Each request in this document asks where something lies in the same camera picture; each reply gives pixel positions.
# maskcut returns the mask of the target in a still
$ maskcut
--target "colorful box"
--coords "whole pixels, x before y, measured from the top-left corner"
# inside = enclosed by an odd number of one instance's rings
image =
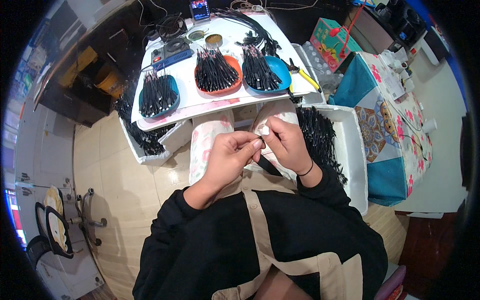
[[[362,51],[357,42],[350,36],[347,46],[345,47],[346,58],[341,59],[338,57],[347,38],[347,32],[345,29],[342,29],[334,37],[331,37],[329,33],[330,30],[340,27],[340,24],[333,20],[320,18],[310,38],[312,46],[322,56],[332,72],[339,69],[342,64],[348,64],[351,61],[351,57],[348,57],[351,52]]]

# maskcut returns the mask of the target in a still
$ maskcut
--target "smartphone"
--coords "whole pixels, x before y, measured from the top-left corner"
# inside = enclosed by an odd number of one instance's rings
[[[207,0],[190,0],[190,10],[195,21],[210,18],[210,9]]]

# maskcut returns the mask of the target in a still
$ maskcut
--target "white foam box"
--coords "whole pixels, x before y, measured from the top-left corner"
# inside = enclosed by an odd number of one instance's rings
[[[353,108],[328,104],[302,104],[303,108],[314,106],[324,117],[333,122],[336,133],[335,155],[342,173],[347,177],[344,186],[350,197],[350,206],[362,216],[368,212],[367,159],[363,146],[357,113]]]
[[[184,120],[175,124],[164,136],[159,139],[159,142],[164,146],[165,152],[160,155],[145,155],[145,151],[139,146],[135,139],[128,134],[123,120],[120,119],[120,124],[123,129],[123,133],[127,138],[128,145],[133,152],[133,156],[137,162],[146,166],[162,166],[173,156],[175,151],[180,149],[183,145],[188,143],[192,139],[193,125],[190,120]]]

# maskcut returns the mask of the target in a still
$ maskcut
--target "left hand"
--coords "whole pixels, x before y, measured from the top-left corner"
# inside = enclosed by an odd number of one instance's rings
[[[251,132],[218,134],[201,180],[220,191],[233,182],[252,159],[258,162],[262,148],[265,149],[265,144]]]

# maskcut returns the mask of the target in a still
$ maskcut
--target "office chair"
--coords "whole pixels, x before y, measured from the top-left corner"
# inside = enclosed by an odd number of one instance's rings
[[[52,251],[53,254],[61,255],[66,258],[73,258],[75,251],[72,249],[72,243],[68,234],[70,225],[79,224],[85,239],[95,246],[100,246],[100,239],[93,240],[88,226],[101,227],[107,226],[107,220],[102,218],[100,222],[89,220],[85,214],[85,202],[92,201],[94,190],[88,189],[88,193],[82,198],[77,195],[75,207],[79,217],[65,219],[63,210],[63,195],[60,189],[52,186],[47,190],[45,204],[35,203],[35,218],[39,235],[30,240],[26,247],[27,256],[35,269],[38,260],[47,252]]]

